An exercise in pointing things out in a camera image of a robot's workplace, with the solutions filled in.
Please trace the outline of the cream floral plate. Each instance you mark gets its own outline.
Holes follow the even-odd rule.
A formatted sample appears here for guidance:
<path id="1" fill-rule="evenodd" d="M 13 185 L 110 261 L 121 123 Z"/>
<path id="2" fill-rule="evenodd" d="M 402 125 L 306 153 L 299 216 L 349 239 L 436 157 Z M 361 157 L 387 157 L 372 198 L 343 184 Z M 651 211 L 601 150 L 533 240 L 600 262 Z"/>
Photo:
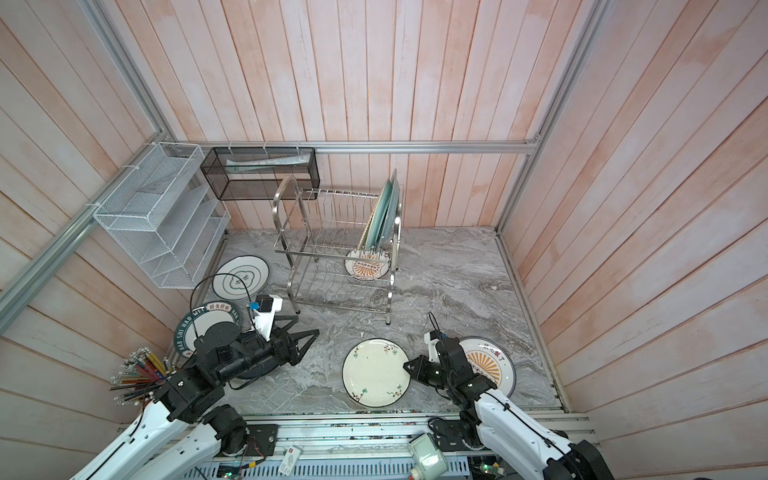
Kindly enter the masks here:
<path id="1" fill-rule="evenodd" d="M 382 338 L 364 340 L 347 354 L 342 379 L 347 394 L 365 407 L 380 408 L 397 402 L 408 390 L 409 362 L 396 343 Z"/>

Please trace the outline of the steel wire dish rack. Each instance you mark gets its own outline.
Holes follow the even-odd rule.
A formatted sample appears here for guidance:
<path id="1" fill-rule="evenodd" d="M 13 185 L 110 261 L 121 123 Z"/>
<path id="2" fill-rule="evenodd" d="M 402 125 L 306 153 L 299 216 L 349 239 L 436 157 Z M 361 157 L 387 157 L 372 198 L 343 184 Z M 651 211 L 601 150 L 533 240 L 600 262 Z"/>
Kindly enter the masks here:
<path id="1" fill-rule="evenodd" d="M 295 312 L 302 306 L 335 308 L 381 315 L 387 325 L 391 323 L 399 269 L 401 194 L 389 239 L 382 248 L 371 249 L 389 254 L 389 272 L 380 280 L 361 281 L 344 269 L 346 254 L 357 249 L 383 186 L 372 193 L 327 188 L 304 190 L 294 177 L 282 181 L 272 200 L 277 230 L 274 249 L 288 261 L 286 295 Z"/>

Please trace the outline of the light teal flower plate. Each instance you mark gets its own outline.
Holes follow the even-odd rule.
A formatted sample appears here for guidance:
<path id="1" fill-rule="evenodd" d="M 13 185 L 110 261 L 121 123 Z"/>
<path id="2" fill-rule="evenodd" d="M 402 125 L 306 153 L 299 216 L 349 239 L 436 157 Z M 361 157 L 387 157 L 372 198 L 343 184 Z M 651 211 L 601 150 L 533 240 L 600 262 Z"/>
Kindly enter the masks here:
<path id="1" fill-rule="evenodd" d="M 366 250 L 374 249 L 380 238 L 380 233 L 383 228 L 384 219 L 389 209 L 390 197 L 393 189 L 393 183 L 391 180 L 387 180 L 380 192 L 377 200 L 373 215 L 370 221 L 370 225 L 365 237 L 364 248 Z"/>

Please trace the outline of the grey green plate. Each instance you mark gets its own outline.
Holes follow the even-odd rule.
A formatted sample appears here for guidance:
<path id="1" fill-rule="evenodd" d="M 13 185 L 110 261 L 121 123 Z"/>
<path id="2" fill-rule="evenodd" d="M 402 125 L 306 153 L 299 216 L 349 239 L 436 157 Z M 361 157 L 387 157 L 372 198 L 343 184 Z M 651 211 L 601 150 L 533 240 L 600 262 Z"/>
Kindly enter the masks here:
<path id="1" fill-rule="evenodd" d="M 400 200 L 400 184 L 397 170 L 394 170 L 391 175 L 390 185 L 391 189 L 389 203 L 387 205 L 386 213 L 379 229 L 379 238 L 376 244 L 378 248 L 382 248 L 385 242 L 389 239 L 395 224 L 396 212 Z"/>

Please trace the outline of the yellow woven plate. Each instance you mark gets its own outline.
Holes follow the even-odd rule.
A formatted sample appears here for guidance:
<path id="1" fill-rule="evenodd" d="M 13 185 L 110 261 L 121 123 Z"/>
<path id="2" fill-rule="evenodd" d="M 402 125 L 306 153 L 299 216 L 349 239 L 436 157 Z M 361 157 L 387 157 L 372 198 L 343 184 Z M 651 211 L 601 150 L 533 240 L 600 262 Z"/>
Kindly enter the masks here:
<path id="1" fill-rule="evenodd" d="M 357 249 L 358 250 L 363 250 L 363 248 L 366 245 L 366 239 L 367 239 L 367 236 L 368 236 L 368 232 L 369 232 L 372 220 L 373 220 L 373 213 L 371 213 L 371 215 L 369 216 L 369 219 L 368 219 L 368 221 L 367 221 L 367 223 L 366 223 L 366 225 L 365 225 L 365 227 L 363 229 L 363 233 L 362 233 L 362 235 L 360 237 L 360 240 L 358 242 L 358 245 L 357 245 Z"/>

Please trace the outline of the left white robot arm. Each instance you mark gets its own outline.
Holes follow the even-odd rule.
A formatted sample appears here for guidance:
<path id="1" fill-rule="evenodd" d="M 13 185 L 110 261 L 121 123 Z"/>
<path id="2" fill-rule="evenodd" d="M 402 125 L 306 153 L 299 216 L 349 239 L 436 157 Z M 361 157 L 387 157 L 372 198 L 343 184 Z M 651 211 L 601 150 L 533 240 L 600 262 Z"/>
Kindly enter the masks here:
<path id="1" fill-rule="evenodd" d="M 244 458 L 251 434 L 236 409 L 222 403 L 225 388 L 239 378 L 251 385 L 284 364 L 297 365 L 320 334 L 292 332 L 297 321 L 285 317 L 268 338 L 233 323 L 210 327 L 127 430 L 76 478 L 177 479 L 219 454 Z"/>

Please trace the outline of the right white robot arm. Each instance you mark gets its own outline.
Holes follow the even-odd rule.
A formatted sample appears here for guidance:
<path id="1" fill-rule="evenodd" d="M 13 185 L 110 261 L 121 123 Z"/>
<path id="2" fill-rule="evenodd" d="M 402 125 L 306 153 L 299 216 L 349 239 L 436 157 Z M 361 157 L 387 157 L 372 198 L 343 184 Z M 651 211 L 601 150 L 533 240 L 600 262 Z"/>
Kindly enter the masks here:
<path id="1" fill-rule="evenodd" d="M 437 360 L 421 355 L 403 364 L 412 380 L 443 390 L 460 407 L 462 441 L 501 457 L 524 479 L 611 479 L 600 451 L 543 426 L 475 372 L 455 338 L 440 339 Z"/>

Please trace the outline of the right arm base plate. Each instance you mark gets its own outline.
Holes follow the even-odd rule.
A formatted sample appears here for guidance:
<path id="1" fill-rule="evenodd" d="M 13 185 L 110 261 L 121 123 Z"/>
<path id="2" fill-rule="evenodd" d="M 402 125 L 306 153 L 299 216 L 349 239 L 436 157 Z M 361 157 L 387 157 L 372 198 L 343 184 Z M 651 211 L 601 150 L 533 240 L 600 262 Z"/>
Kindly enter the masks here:
<path id="1" fill-rule="evenodd" d="M 442 452 L 479 451 L 484 446 L 476 432 L 462 420 L 433 417 L 427 421 L 433 440 Z"/>

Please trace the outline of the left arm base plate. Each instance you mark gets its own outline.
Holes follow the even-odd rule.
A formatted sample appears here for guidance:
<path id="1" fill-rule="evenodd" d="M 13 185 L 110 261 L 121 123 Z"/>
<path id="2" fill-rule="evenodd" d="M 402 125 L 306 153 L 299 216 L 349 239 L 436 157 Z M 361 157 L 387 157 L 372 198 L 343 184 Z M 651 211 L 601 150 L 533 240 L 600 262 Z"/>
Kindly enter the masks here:
<path id="1" fill-rule="evenodd" d="M 277 424 L 238 426 L 222 441 L 222 452 L 230 456 L 269 457 L 274 454 L 278 438 Z"/>

